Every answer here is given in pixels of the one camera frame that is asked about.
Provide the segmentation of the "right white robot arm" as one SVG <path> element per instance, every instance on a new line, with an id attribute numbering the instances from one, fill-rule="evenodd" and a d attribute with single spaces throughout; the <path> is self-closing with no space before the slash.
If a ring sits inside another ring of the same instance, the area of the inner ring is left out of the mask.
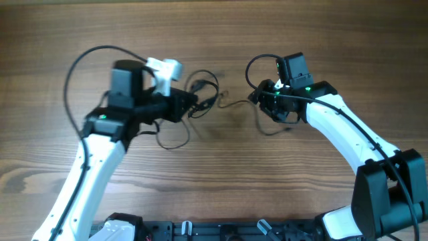
<path id="1" fill-rule="evenodd" d="M 355 174 L 349 205 L 313 220 L 284 226 L 284 238 L 295 232 L 310 240 L 395 239 L 412 228 L 419 240 L 427 220 L 425 161 L 414 149 L 406 151 L 372 131 L 345 104 L 328 82 L 315 82 L 302 53 L 276 56 L 278 80 L 253 85 L 249 100 L 277 123 L 297 121 L 320 131 L 345 158 Z"/>

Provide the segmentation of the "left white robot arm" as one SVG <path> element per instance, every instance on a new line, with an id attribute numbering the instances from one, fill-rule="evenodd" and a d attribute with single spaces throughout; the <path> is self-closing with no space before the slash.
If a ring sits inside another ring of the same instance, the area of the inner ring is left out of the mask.
<path id="1" fill-rule="evenodd" d="M 48 217 L 33 240 L 88 240 L 107 183 L 141 124 L 173 123 L 196 103 L 195 94 L 173 88 L 183 66 L 173 59 L 118 60 L 111 72 L 108 104 L 85 117 L 76 158 Z"/>

